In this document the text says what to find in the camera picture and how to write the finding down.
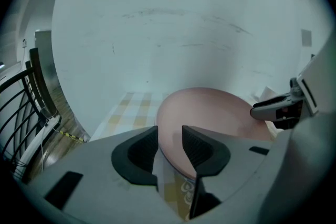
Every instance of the black slot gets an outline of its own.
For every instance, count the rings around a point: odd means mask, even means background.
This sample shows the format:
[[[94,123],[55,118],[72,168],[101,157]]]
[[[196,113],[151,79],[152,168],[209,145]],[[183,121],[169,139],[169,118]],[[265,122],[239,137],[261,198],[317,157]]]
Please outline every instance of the black slot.
[[[194,199],[190,219],[208,212],[221,203],[205,191],[202,177],[218,175],[230,160],[230,151],[223,143],[188,126],[182,126],[183,150],[196,170]]]
[[[62,210],[82,177],[82,174],[67,172],[46,195],[45,199]]]
[[[309,94],[309,96],[310,96],[310,98],[311,98],[311,101],[313,102],[313,105],[314,105],[314,107],[316,108],[317,105],[316,105],[315,99],[314,99],[313,95],[311,94],[311,92],[310,92],[310,90],[309,90],[309,88],[308,88],[306,82],[304,81],[304,79],[302,80],[302,84],[304,85],[304,87],[306,87],[307,92],[308,92],[308,94]]]
[[[262,148],[262,147],[258,147],[258,146],[253,146],[249,149],[249,151],[255,152],[255,153],[259,153],[261,155],[267,155],[267,153],[269,152],[269,150],[267,150],[266,148]]]

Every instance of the pink plate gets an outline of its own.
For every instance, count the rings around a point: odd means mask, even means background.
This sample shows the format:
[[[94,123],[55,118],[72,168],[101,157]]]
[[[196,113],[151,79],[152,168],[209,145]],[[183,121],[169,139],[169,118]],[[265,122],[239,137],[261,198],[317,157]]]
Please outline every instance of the pink plate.
[[[266,123],[253,119],[250,109],[244,100],[224,91],[190,88],[174,92],[162,102],[156,116],[160,148],[180,173],[195,179],[196,171],[182,147],[182,125],[271,141]]]

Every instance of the white wall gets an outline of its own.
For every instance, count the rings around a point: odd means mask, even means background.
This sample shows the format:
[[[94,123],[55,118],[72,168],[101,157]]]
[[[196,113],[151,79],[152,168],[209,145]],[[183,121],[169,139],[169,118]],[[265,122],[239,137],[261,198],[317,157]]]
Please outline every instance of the white wall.
[[[301,48],[297,74],[309,62],[311,55],[320,51],[336,25],[335,14],[327,0],[299,0],[298,11],[301,28],[312,32],[312,46]]]
[[[9,78],[15,76],[19,71],[20,71],[20,63],[8,68],[7,70],[5,70],[4,72],[0,73],[0,78],[6,76],[6,79],[3,79],[0,81],[0,85],[3,84],[6,80],[8,80]],[[17,92],[19,92],[20,90],[23,89],[23,85],[21,82],[16,82],[13,85],[11,85],[10,87],[8,87],[5,91],[3,91],[0,94],[0,107],[2,107],[11,97],[13,97]],[[22,94],[20,94],[18,97],[16,97],[9,105],[7,105],[0,113],[0,126],[2,127],[4,125],[4,123],[7,121],[7,119],[9,119],[9,117],[19,108],[20,105],[20,101],[22,98]],[[27,107],[27,111],[25,114],[25,117],[28,116],[30,112],[30,104]],[[19,124],[22,122],[22,118],[23,118],[23,113],[24,113],[24,108],[22,108],[20,110],[20,112],[18,113],[18,118],[19,118]],[[13,117],[9,123],[6,125],[6,127],[4,128],[4,130],[2,131],[1,135],[0,135],[0,145],[1,147],[3,147],[7,140],[9,139],[9,137],[11,136],[11,134],[14,132],[15,130],[15,121],[16,121],[16,117]],[[34,124],[37,122],[37,115],[34,114],[30,120],[29,120],[29,130],[30,128],[32,128],[34,126]],[[23,125],[23,136],[24,137],[25,133],[26,133],[26,125],[27,123],[25,123]],[[31,136],[29,136],[29,139],[27,140],[27,143],[29,144],[30,141],[34,138],[35,136],[32,134]],[[15,145],[16,148],[19,145],[19,141],[20,141],[20,130],[16,133],[15,135]],[[6,149],[8,151],[9,154],[13,154],[14,152],[14,148],[13,148],[13,140],[11,140],[11,142],[8,145],[8,148]]]
[[[34,32],[40,30],[51,30],[52,12],[55,0],[29,0],[23,14],[19,30],[20,41],[17,45],[17,59],[21,61],[24,56],[24,49],[21,41],[27,40],[24,62],[29,60],[29,49],[35,47]]]
[[[56,0],[56,70],[92,135],[125,91],[288,91],[301,50],[297,0]]]
[[[6,65],[4,69],[22,61],[22,57],[17,58],[17,48],[22,48],[20,31],[26,27],[31,7],[31,0],[13,0],[2,21],[0,27],[0,60]]]

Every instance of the black rubber pad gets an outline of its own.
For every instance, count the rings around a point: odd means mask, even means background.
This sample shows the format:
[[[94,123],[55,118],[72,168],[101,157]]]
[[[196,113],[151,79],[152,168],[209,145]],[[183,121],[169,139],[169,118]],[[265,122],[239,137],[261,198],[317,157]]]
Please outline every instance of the black rubber pad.
[[[132,184],[157,187],[157,177],[152,175],[154,157],[159,148],[157,139],[158,127],[154,126],[119,144],[111,156],[114,169]]]
[[[197,177],[218,175],[230,160],[227,146],[188,126],[182,126],[182,145]]]
[[[262,148],[262,147],[258,147],[258,146],[253,146],[249,149],[249,151],[255,152],[255,153],[259,153],[261,155],[267,155],[267,153],[269,152],[268,149],[266,148]]]
[[[62,210],[82,177],[82,174],[67,172],[46,195],[45,199]]]

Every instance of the gray surface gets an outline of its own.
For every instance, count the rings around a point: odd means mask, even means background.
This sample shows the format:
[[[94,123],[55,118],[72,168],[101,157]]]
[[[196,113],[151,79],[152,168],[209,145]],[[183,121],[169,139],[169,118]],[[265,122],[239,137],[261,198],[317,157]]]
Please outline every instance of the gray surface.
[[[334,28],[321,50],[300,72],[297,80],[313,114],[336,111],[336,28]]]
[[[62,224],[83,224],[80,221],[68,214],[63,214],[60,210],[54,207],[52,204],[46,202],[41,195],[38,195],[31,188],[25,184],[18,182],[19,188],[23,194],[27,197],[28,201],[39,209],[39,212],[50,221],[50,223],[62,223]]]
[[[217,176],[203,177],[202,179],[206,192],[214,194],[220,201],[226,200],[240,189],[265,159],[265,155],[249,151],[249,149],[253,146],[270,149],[272,145],[272,142],[269,141],[252,140],[202,128],[192,128],[222,142],[230,150],[230,160],[225,168]]]
[[[335,154],[335,119],[336,113],[320,114],[300,122],[294,130],[279,133],[266,157],[256,157],[256,153],[252,157],[250,152],[238,156],[235,152],[247,150],[252,144],[268,147],[269,142],[243,139],[236,144],[236,137],[223,138],[202,130],[214,139],[225,140],[233,153],[232,165],[216,177],[203,178],[206,191],[222,203],[190,223],[270,223],[286,216],[311,194],[328,171]],[[84,177],[64,213],[91,223],[179,223],[181,220],[154,187],[130,185],[111,165],[114,147],[144,130],[79,147],[46,169],[31,186],[44,196],[71,170]]]
[[[83,174],[63,212],[89,223],[180,223],[153,186],[131,185],[113,168],[115,146],[147,130],[103,138],[76,148],[31,182],[45,196],[67,172]]]
[[[278,135],[267,157],[241,188],[219,206],[195,218],[191,223],[219,223],[219,220],[224,219],[226,224],[259,223],[260,208],[277,177],[290,139],[290,133],[291,130],[286,130]],[[217,178],[218,181],[212,181],[212,184],[216,184],[219,189],[223,183],[223,178]],[[216,189],[215,186],[209,186],[207,182],[204,186],[206,190]],[[219,195],[220,190],[216,192],[215,196]]]

